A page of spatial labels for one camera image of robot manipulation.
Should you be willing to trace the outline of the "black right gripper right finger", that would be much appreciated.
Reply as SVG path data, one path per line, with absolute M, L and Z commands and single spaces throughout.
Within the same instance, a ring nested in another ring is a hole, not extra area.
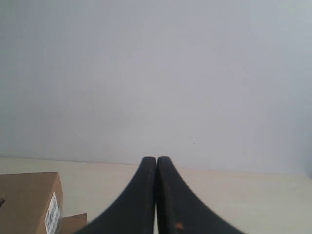
M 156 206 L 160 234 L 223 234 L 221 219 L 192 192 L 171 159 L 157 160 Z

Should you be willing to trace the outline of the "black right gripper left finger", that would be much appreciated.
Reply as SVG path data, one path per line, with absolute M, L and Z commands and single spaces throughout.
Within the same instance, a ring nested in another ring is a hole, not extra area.
M 156 159 L 144 157 L 119 197 L 79 234 L 152 234 Z

